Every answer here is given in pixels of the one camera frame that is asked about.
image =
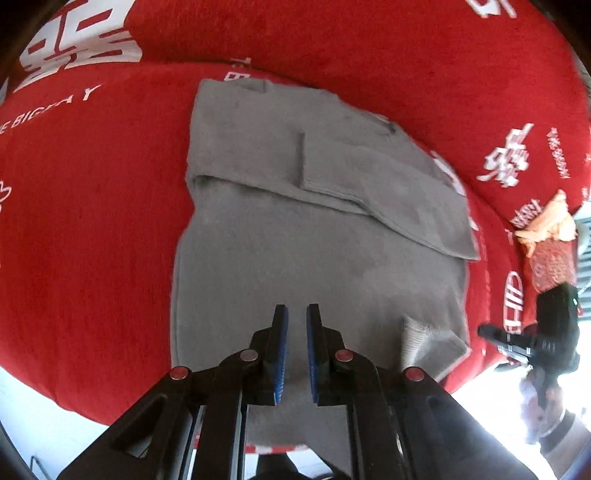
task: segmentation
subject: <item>folded gray towel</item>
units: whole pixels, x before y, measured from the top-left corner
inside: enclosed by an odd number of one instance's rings
[[[311,402],[306,306],[377,365],[444,375],[469,350],[466,199],[398,127],[262,80],[201,84],[188,163],[196,211],[177,250],[173,362],[217,365],[286,304],[283,401],[251,408],[247,441],[306,444],[348,471],[344,409]]]

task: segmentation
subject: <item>orange cloth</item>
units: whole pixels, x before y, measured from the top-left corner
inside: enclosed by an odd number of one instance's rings
[[[569,214],[566,194],[559,190],[548,202],[542,213],[524,229],[515,232],[520,244],[525,246],[526,256],[531,258],[536,244],[548,239],[570,242],[577,236],[576,226]]]

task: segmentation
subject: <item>white chinese character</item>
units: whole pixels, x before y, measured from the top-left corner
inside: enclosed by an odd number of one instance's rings
[[[500,15],[501,6],[511,18],[517,18],[517,12],[515,12],[515,9],[511,6],[508,0],[487,0],[484,5],[478,2],[478,0],[466,0],[466,2],[468,2],[468,5],[470,5],[481,18],[488,18],[489,15]]]
[[[560,139],[558,137],[548,137],[548,146],[550,150],[556,150],[560,146]]]
[[[232,80],[247,79],[250,77],[251,75],[249,73],[228,72],[224,77],[223,81],[230,82]]]
[[[58,17],[37,32],[22,52],[22,67],[30,75],[16,90],[56,73],[62,67],[139,61],[142,51],[124,30],[125,18],[134,1],[88,0],[73,8],[66,5]]]
[[[561,158],[562,158],[562,148],[557,148],[556,150],[554,150],[554,151],[552,152],[552,157],[553,157],[555,160],[559,160],[559,159],[561,159]]]
[[[5,187],[4,181],[0,180],[0,211],[2,210],[2,202],[10,196],[11,192],[12,187]]]
[[[517,174],[527,170],[530,166],[527,159],[530,156],[523,141],[534,124],[525,124],[523,129],[512,129],[505,137],[505,148],[496,147],[485,157],[484,168],[490,170],[487,175],[479,175],[480,181],[488,181],[494,177],[501,182],[503,188],[514,187],[519,183]]]

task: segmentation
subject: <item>printed logo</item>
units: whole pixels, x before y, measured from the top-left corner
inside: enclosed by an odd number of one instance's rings
[[[511,223],[515,228],[525,228],[530,222],[542,213],[542,207],[540,201],[531,199],[529,203],[526,203],[519,210],[514,210],[515,216],[511,219]]]
[[[92,63],[139,61],[142,51],[124,22],[135,0],[74,0],[33,37],[19,60],[29,76],[16,90]]]
[[[2,211],[2,202],[10,197],[12,187],[5,187],[4,181],[0,180],[0,212]]]
[[[249,73],[228,72],[223,78],[223,81],[230,82],[231,80],[249,79],[250,77],[251,75]]]
[[[569,179],[569,169],[566,168],[566,161],[563,157],[562,148],[560,148],[560,138],[558,137],[558,129],[552,127],[548,134],[548,146],[552,151],[552,158],[556,162],[556,166],[558,167],[558,173],[560,174],[561,179]]]
[[[505,282],[503,327],[509,333],[521,333],[519,317],[523,311],[523,284],[519,274],[510,271]]]
[[[503,188],[514,187],[519,183],[517,174],[527,170],[530,164],[527,162],[530,154],[525,149],[524,140],[530,133],[534,124],[525,124],[519,129],[512,129],[505,137],[505,148],[496,147],[492,153],[485,157],[484,168],[490,170],[487,175],[479,175],[480,181],[489,181],[492,178],[501,182]]]
[[[488,18],[489,15],[501,15],[501,7],[511,18],[517,18],[517,12],[508,0],[486,0],[484,5],[478,0],[466,0],[466,2],[481,18]]]

